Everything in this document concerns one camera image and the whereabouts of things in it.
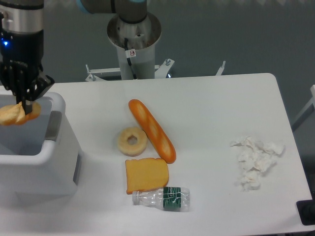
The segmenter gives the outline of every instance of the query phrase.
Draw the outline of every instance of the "tissue paper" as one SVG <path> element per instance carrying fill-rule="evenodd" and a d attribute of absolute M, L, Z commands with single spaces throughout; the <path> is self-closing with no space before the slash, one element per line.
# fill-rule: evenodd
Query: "tissue paper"
<path fill-rule="evenodd" d="M 273 167 L 284 151 L 284 145 L 264 144 L 251 136 L 232 142 L 231 147 L 233 146 L 244 147 L 237 158 L 242 169 L 240 185 L 244 191 L 259 189 L 260 175 Z"/>

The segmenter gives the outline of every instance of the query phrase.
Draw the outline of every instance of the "cable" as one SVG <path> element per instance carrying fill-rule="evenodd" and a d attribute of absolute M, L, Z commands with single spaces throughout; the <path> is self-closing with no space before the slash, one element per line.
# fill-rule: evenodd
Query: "cable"
<path fill-rule="evenodd" d="M 125 38 L 125 51 L 128 51 L 128 39 L 127 38 Z M 133 78 L 136 80 L 137 76 L 136 76 L 136 74 L 134 73 L 134 71 L 132 69 L 132 64 L 131 64 L 130 58 L 127 58 L 127 61 L 128 61 L 128 65 L 130 66 Z"/>

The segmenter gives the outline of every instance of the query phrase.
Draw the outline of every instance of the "white table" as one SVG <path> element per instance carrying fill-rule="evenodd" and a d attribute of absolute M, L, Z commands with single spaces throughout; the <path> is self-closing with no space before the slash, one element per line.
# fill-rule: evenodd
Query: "white table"
<path fill-rule="evenodd" d="M 0 233 L 7 235 L 261 235 L 314 230 L 296 202 L 311 199 L 276 79 L 271 74 L 55 84 L 85 152 L 72 197 L 19 201 L 0 191 Z M 119 132 L 137 125 L 128 101 L 143 101 L 173 142 L 168 186 L 190 189 L 190 212 L 133 206 L 126 194 Z M 261 188 L 242 192 L 237 148 L 251 135 L 286 146 Z M 151 144 L 138 158 L 158 157 Z"/>

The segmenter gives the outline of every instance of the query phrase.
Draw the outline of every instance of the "white bin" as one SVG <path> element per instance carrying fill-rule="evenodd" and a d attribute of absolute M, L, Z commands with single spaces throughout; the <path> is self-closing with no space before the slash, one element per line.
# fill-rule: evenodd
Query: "white bin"
<path fill-rule="evenodd" d="M 38 118 L 0 126 L 0 184 L 17 193 L 73 194 L 82 151 L 65 116 L 65 101 L 48 92 L 37 102 Z M 14 103 L 11 92 L 0 92 L 0 107 Z"/>

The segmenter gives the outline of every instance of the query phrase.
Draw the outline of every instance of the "water bottle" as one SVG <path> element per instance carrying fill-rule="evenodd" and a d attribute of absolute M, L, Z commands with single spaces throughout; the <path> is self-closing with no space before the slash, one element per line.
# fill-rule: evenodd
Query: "water bottle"
<path fill-rule="evenodd" d="M 151 192 L 134 191 L 132 201 L 135 205 L 155 207 L 168 211 L 189 210 L 189 189 L 179 187 L 164 187 Z"/>

